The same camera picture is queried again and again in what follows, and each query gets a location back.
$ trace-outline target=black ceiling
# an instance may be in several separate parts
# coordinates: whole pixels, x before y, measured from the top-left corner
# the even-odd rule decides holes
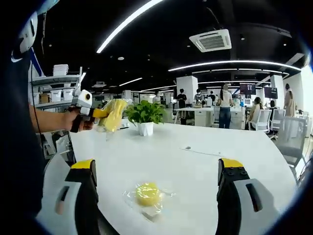
[[[168,72],[171,68],[220,60],[263,60],[285,64],[302,48],[292,33],[290,20],[266,0],[164,0],[135,19],[111,43],[96,51],[109,34],[148,0],[62,0],[48,11],[45,38],[42,40],[43,16],[34,48],[45,75],[54,64],[68,64],[71,72],[79,67],[87,75],[82,83],[91,89],[96,81],[108,88],[143,77],[121,89],[144,90],[173,85],[176,77],[211,69],[254,68],[279,70],[278,66],[226,64],[195,67]],[[216,22],[209,7],[216,15]],[[233,48],[201,53],[189,40],[192,35],[227,28]],[[306,56],[292,64],[304,65]],[[294,74],[296,71],[286,69]],[[262,80],[266,73],[208,72],[195,74],[199,82],[216,80]]]

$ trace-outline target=plastic bag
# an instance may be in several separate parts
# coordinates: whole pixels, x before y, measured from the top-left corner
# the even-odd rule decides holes
[[[175,193],[168,189],[158,188],[155,183],[136,184],[135,188],[123,193],[124,201],[148,220],[156,222],[162,210]]]
[[[99,120],[97,130],[99,132],[109,131],[114,132],[121,126],[123,111],[131,100],[114,99],[104,106],[101,110],[104,117]]]

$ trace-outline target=potted plant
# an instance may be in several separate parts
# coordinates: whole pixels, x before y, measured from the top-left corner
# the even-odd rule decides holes
[[[153,123],[163,123],[165,111],[163,105],[143,100],[140,104],[130,105],[125,113],[128,120],[138,126],[140,135],[150,136],[153,134]]]

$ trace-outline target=green leaves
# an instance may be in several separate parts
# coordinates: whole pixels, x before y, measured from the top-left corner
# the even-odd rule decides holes
[[[154,122],[156,124],[163,123],[164,107],[158,103],[149,103],[146,100],[140,104],[130,105],[125,110],[128,120],[135,123]]]

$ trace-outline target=person's hand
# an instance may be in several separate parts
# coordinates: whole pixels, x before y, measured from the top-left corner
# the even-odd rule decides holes
[[[72,129],[73,121],[79,114],[80,113],[78,109],[64,113],[62,122],[65,130],[70,131]],[[79,131],[91,130],[92,127],[93,127],[92,121],[81,121],[79,125]]]

